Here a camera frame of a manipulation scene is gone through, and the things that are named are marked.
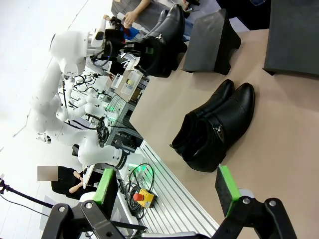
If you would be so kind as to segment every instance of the green gripper pad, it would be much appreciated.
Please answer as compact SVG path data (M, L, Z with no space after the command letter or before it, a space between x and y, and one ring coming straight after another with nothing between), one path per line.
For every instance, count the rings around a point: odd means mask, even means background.
M104 170L99 186L93 197L93 201L99 205L105 215L110 218L114 207L118 184L114 169L107 168Z
M227 166L218 166L215 182L219 202L224 216L228 216L234 203L241 197L236 183Z

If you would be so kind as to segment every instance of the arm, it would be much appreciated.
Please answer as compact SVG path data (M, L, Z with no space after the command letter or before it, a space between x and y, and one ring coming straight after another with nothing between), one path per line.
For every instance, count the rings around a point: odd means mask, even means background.
M140 4L134 9L134 12L139 15L149 4L151 0L142 0Z
M150 4L151 0L141 0L140 4L125 15L125 25L132 25L139 14Z

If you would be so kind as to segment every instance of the black shoe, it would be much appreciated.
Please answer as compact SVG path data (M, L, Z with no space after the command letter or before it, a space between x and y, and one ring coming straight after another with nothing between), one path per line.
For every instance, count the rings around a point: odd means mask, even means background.
M175 44L183 37L185 18L180 5L173 5L165 20L156 29L152 29L149 36L154 37L165 45Z
M254 114L255 91L244 83L220 107L203 116L186 150L186 163L197 171L213 172L226 151L247 131Z
M145 36L145 38L148 37L152 32L156 31L156 29L162 24L162 22L167 17L167 14L168 9L164 9L163 11L161 11L158 22L156 23L155 27L153 27L153 29Z
M183 9L175 4L164 21L142 39L141 44L149 53L143 54L136 69L147 76L168 77L178 66L178 54L187 50L187 45L182 41L184 29Z
M181 129L170 145L179 155L188 157L185 152L195 134L197 122L222 105L234 93L234 88L234 82L225 80L206 103L185 115Z

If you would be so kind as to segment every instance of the black foam block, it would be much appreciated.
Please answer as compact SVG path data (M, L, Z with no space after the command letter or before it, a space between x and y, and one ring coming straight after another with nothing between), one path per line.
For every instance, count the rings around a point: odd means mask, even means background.
M240 37L229 22L226 9L200 17L190 36L183 70L227 75L230 56L240 44Z
M273 0L264 70L319 75L319 1Z

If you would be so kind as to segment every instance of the tan table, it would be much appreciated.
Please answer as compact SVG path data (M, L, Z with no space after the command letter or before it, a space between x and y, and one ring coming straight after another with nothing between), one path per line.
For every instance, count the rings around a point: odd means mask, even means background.
M281 199L298 238L319 238L319 81L276 75L262 70L268 30L243 32L240 49L227 76L190 74L180 70L169 78L150 80L131 123L186 189L220 224L223 214L214 184L216 172L192 170L169 147L184 115L203 104L229 78L256 91L253 121L246 134L227 152L238 187L257 200ZM257 238L252 229L240 238Z

